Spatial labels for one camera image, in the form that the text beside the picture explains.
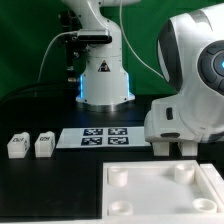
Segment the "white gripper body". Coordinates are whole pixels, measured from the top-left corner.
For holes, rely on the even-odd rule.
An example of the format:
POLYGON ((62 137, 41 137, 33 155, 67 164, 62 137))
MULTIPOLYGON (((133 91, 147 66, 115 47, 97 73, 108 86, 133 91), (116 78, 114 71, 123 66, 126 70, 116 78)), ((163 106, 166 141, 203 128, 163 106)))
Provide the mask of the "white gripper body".
POLYGON ((224 128, 215 133, 207 127, 189 127, 178 112, 177 97, 154 100, 144 121, 147 142, 197 142, 224 141, 224 128))

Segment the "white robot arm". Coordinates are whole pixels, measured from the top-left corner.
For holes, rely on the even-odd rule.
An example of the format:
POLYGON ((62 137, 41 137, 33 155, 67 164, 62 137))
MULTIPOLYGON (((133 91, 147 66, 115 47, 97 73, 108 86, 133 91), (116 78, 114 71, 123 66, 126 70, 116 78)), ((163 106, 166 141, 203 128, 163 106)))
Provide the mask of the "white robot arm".
MULTIPOLYGON (((134 99, 122 66, 122 30, 102 7, 140 0, 61 0, 80 19, 75 37, 87 43, 76 101, 113 110, 134 99)), ((169 18, 157 39, 164 80, 176 94, 152 102, 144 121, 148 142, 214 142, 224 137, 224 3, 169 18)))

